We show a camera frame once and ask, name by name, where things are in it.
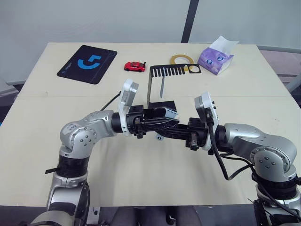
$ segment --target tissue box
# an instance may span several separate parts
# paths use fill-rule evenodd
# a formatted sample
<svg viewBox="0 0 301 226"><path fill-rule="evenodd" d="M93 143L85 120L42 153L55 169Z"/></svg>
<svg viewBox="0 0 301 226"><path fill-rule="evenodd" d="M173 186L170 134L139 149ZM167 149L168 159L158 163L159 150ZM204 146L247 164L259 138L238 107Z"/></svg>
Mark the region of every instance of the tissue box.
<svg viewBox="0 0 301 226"><path fill-rule="evenodd" d="M229 41L220 36L201 53L198 64L213 74L220 74L229 67L234 57L234 55L230 55L230 52L237 43L238 41Z"/></svg>

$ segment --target tape roll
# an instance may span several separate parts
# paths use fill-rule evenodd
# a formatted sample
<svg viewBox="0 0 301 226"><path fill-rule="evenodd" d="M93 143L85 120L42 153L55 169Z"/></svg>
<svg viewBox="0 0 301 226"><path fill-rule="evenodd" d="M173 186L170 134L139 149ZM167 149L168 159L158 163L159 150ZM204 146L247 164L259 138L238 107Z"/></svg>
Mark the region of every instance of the tape roll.
<svg viewBox="0 0 301 226"><path fill-rule="evenodd" d="M175 63L176 58L185 58L185 59L187 60L187 63L188 63L188 64L191 64L191 65L194 64L193 59L192 59L191 57L187 56L187 55L184 55L184 54L178 54L178 55L172 56L172 57L170 58L170 64L176 65L176 63ZM188 67L185 66L185 67L184 67L184 70L185 70L185 71L188 71Z"/></svg>

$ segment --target table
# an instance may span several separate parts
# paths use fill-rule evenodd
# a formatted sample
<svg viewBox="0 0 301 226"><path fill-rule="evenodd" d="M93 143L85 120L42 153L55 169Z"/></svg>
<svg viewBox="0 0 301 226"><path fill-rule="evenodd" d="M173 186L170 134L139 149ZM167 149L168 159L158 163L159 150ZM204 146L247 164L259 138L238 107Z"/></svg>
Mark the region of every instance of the table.
<svg viewBox="0 0 301 226"><path fill-rule="evenodd" d="M83 44L118 51L97 85L56 76ZM46 169L58 160L63 125L101 109L126 78L139 83L134 105L146 107L148 67L168 64L171 55L187 54L196 62L209 44L49 43L0 127L0 205L45 206L52 175ZM187 78L166 80L164 100L175 100L181 123L197 117L194 97L209 90L220 124L245 123L284 136L301 148L301 112L255 45L238 45L230 67L215 76L205 69ZM127 61L147 61L147 72L125 72ZM159 85L151 100L159 100ZM116 111L117 102L108 109ZM250 171L226 181L213 156L185 148L181 140L143 139L118 134L101 140L89 161L92 206L217 205L256 199ZM295 166L301 172L301 155ZM228 172L243 164L225 160Z"/></svg>

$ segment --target black mouse pad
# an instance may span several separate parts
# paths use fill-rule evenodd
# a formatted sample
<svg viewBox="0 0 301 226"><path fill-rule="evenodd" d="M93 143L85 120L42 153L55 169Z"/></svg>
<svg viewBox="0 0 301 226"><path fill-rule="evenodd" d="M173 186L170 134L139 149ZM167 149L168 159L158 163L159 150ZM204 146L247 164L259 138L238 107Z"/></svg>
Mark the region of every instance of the black mouse pad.
<svg viewBox="0 0 301 226"><path fill-rule="evenodd" d="M116 51L83 45L62 67L57 76L97 84L116 55Z"/></svg>

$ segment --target toy car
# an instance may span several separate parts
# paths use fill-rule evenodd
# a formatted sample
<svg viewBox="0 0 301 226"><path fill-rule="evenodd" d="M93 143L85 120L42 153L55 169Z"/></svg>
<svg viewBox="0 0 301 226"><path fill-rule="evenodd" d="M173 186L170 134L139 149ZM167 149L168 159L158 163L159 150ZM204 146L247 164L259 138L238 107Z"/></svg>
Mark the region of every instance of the toy car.
<svg viewBox="0 0 301 226"><path fill-rule="evenodd" d="M127 62L124 65L124 70L126 71L134 71L134 72L144 72L145 71L145 63L139 63L139 62Z"/></svg>

